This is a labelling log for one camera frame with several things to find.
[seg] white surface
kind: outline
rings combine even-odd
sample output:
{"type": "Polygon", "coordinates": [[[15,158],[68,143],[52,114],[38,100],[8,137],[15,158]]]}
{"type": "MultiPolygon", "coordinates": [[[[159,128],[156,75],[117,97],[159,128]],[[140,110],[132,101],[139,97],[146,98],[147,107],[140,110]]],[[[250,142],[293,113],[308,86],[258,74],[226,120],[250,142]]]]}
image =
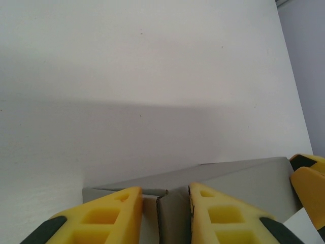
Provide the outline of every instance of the white surface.
{"type": "Polygon", "coordinates": [[[0,23],[5,243],[83,184],[312,153],[273,0],[2,1],[0,23]]]}
{"type": "Polygon", "coordinates": [[[303,207],[296,212],[290,219],[283,223],[291,230],[303,243],[324,244],[317,230],[313,226],[303,207]]]}
{"type": "Polygon", "coordinates": [[[279,16],[313,151],[325,157],[325,1],[294,0],[279,16]]]}

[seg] white wall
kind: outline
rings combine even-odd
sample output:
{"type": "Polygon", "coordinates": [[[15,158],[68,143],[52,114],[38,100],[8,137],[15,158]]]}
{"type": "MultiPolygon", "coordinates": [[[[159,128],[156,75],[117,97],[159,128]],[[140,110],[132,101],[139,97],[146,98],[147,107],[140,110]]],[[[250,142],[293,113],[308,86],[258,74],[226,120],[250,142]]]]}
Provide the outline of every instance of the white wall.
{"type": "Polygon", "coordinates": [[[311,153],[274,0],[0,6],[0,236],[94,186],[311,153]]]}
{"type": "Polygon", "coordinates": [[[324,0],[293,0],[279,8],[310,142],[321,156],[325,156],[324,9],[324,0]]]}

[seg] yellow plastic part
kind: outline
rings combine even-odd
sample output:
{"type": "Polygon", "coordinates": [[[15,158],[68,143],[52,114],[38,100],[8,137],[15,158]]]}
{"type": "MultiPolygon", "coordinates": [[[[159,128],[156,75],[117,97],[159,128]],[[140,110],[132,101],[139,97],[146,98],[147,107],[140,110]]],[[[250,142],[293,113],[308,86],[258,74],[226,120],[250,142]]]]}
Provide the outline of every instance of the yellow plastic part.
{"type": "Polygon", "coordinates": [[[279,244],[260,217],[272,215],[200,183],[191,183],[192,244],[279,244]]]}
{"type": "Polygon", "coordinates": [[[309,168],[317,170],[318,172],[325,174],[325,158],[323,158],[321,156],[315,156],[315,155],[296,154],[290,159],[290,161],[293,161],[295,159],[295,157],[297,157],[299,155],[304,156],[307,159],[311,159],[315,162],[315,164],[313,164],[309,168]]]}
{"type": "Polygon", "coordinates": [[[142,189],[131,187],[54,215],[67,222],[47,244],[138,244],[142,189]]]}
{"type": "Polygon", "coordinates": [[[317,230],[325,226],[325,176],[308,167],[297,169],[291,183],[317,230]]]}

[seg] gray cardboard box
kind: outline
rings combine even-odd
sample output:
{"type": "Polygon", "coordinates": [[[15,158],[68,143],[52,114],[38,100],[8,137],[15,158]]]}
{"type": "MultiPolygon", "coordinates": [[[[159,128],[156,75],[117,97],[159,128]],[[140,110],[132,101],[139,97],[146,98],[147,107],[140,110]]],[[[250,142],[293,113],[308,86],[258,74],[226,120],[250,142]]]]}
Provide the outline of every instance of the gray cardboard box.
{"type": "Polygon", "coordinates": [[[87,202],[120,189],[140,186],[144,211],[140,243],[190,243],[188,185],[202,182],[273,214],[284,222],[300,203],[291,187],[287,158],[204,164],[169,173],[83,189],[87,202]]]}

